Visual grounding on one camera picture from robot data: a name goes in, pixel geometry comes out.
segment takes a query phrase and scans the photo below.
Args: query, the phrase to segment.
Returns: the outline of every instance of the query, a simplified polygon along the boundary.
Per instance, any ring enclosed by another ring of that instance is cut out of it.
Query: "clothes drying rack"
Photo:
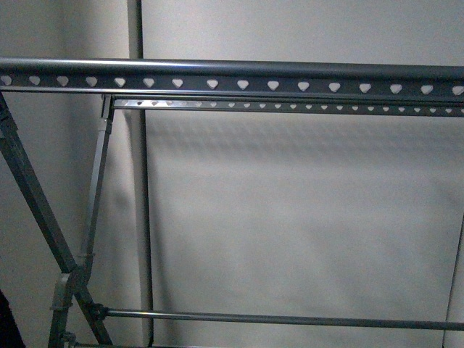
[[[2,91],[103,95],[86,230],[75,259],[17,134]],[[120,310],[88,290],[116,109],[464,117],[464,67],[130,59],[0,58],[0,150],[61,270],[49,348],[115,347],[106,317],[464,331],[464,323]],[[99,345],[67,331],[75,297]]]

